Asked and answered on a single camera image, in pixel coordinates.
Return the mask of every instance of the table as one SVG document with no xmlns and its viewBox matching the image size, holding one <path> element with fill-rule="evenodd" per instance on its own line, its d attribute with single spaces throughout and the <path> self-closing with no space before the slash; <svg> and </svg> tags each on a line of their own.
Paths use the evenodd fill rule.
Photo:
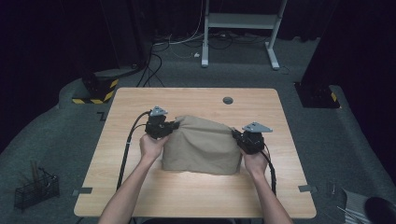
<svg viewBox="0 0 396 224">
<path fill-rule="evenodd" d="M 201 66 L 209 66 L 209 27 L 263 29 L 272 30 L 270 41 L 265 42 L 265 49 L 267 50 L 268 57 L 270 58 L 271 66 L 274 70 L 279 70 L 280 66 L 275 56 L 274 43 L 280 23 L 282 22 L 283 12 L 285 11 L 287 2 L 288 0 L 281 1 L 279 11 L 276 15 L 257 15 L 236 13 L 209 13 L 209 0 L 206 0 L 204 43 L 202 45 Z"/>
<path fill-rule="evenodd" d="M 224 97 L 232 97 L 226 105 Z M 265 133 L 276 169 L 277 197 L 291 217 L 311 218 L 316 209 L 306 185 L 303 168 L 291 138 L 277 92 L 272 89 L 213 88 L 120 88 L 108 113 L 92 162 L 85 177 L 75 214 L 99 217 L 116 191 L 128 133 L 136 118 L 155 105 L 167 110 L 167 121 L 193 115 L 214 120 L 242 131 L 257 121 L 274 129 Z M 146 123 L 143 117 L 139 123 Z M 125 166 L 124 179 L 140 159 L 139 138 L 144 127 L 136 129 Z M 207 175 L 168 172 L 161 168 L 161 157 L 150 169 L 141 189 L 134 217 L 262 217 L 259 199 L 244 164 L 236 175 Z M 271 180 L 269 168 L 267 180 Z"/>
</svg>

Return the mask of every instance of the beige cloth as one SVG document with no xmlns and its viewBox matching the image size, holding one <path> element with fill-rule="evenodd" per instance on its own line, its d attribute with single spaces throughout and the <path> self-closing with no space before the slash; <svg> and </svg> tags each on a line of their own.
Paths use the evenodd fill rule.
<svg viewBox="0 0 396 224">
<path fill-rule="evenodd" d="M 215 175 L 239 172 L 242 155 L 231 128 L 193 116 L 177 117 L 177 130 L 163 147 L 163 169 Z"/>
</svg>

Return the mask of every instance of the hand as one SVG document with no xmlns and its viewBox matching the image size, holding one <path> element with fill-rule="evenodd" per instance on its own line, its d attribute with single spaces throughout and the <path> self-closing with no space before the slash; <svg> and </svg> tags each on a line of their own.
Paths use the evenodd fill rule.
<svg viewBox="0 0 396 224">
<path fill-rule="evenodd" d="M 261 153 L 248 155 L 242 149 L 241 152 L 244 155 L 245 167 L 247 168 L 247 171 L 250 173 L 250 175 L 264 175 L 268 164 L 264 156 Z"/>
<path fill-rule="evenodd" d="M 163 152 L 163 145 L 168 141 L 169 136 L 161 139 L 153 139 L 148 134 L 144 134 L 140 138 L 140 152 L 142 154 L 141 160 L 148 160 L 154 162 Z"/>
</svg>

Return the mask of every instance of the hazard stripe tape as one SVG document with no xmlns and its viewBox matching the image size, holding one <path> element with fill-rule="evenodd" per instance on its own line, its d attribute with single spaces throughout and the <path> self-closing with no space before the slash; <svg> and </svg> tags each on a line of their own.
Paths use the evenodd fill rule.
<svg viewBox="0 0 396 224">
<path fill-rule="evenodd" d="M 114 94 L 114 90 L 116 89 L 117 84 L 119 83 L 119 80 L 116 79 L 113 82 L 111 82 L 109 89 L 108 89 L 108 94 L 106 94 L 104 99 L 90 99 L 90 98 L 73 98 L 73 103 L 77 105 L 84 105 L 84 104 L 105 104 L 107 103 L 111 97 Z"/>
</svg>

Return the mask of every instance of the yellow and black tape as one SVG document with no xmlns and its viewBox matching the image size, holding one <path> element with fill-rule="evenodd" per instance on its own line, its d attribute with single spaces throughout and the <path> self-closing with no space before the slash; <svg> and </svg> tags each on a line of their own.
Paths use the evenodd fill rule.
<svg viewBox="0 0 396 224">
<path fill-rule="evenodd" d="M 106 104 L 108 101 L 110 101 L 111 97 L 114 94 L 114 90 L 116 89 L 117 84 L 119 83 L 119 80 L 113 80 L 108 88 L 105 88 L 104 90 L 101 90 L 101 93 L 103 95 L 102 98 L 73 98 L 73 103 L 77 105 L 84 105 L 84 104 Z"/>
</svg>

